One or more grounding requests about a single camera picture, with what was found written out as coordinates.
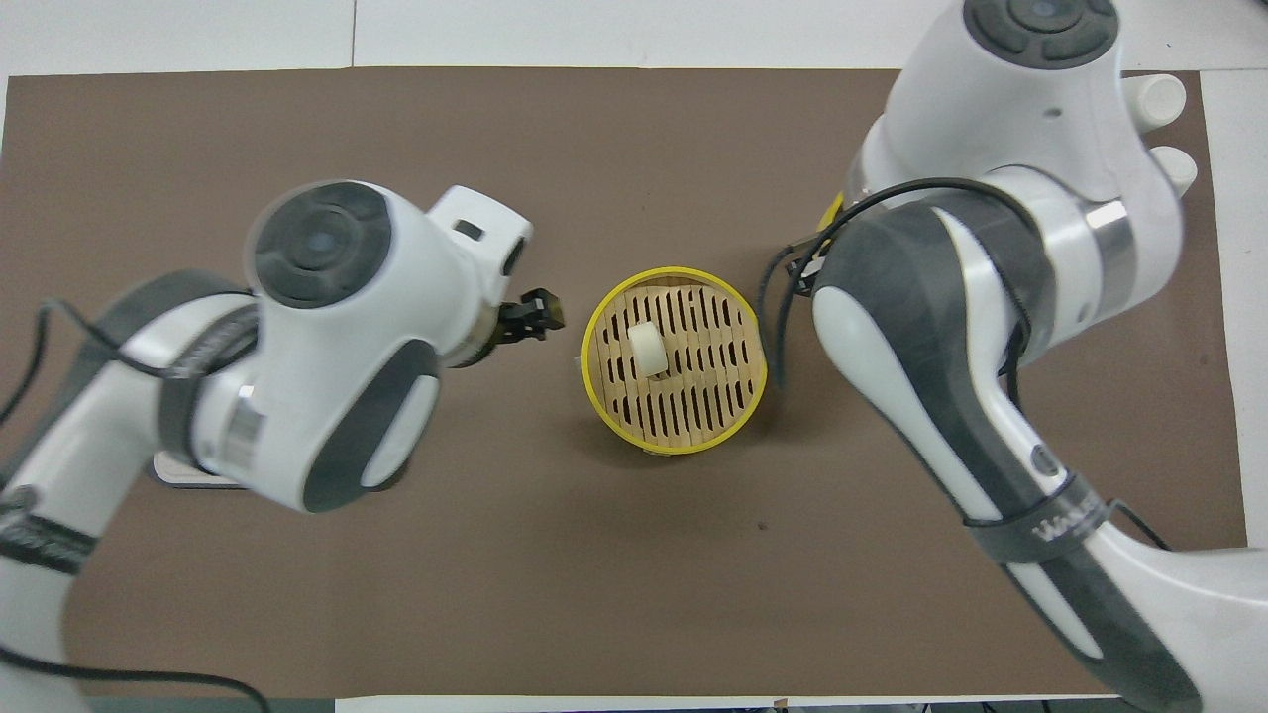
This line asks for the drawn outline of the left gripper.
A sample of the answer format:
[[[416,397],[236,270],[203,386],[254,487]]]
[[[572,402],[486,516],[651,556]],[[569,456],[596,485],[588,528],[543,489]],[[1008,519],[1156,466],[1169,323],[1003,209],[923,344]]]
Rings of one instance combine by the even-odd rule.
[[[497,306],[506,293],[510,274],[534,235],[533,223],[498,200],[470,188],[448,188],[427,212],[476,271],[476,284],[484,303]],[[520,296],[520,303],[503,302],[497,313],[495,344],[543,343],[548,331],[566,329],[566,308],[547,288]]]

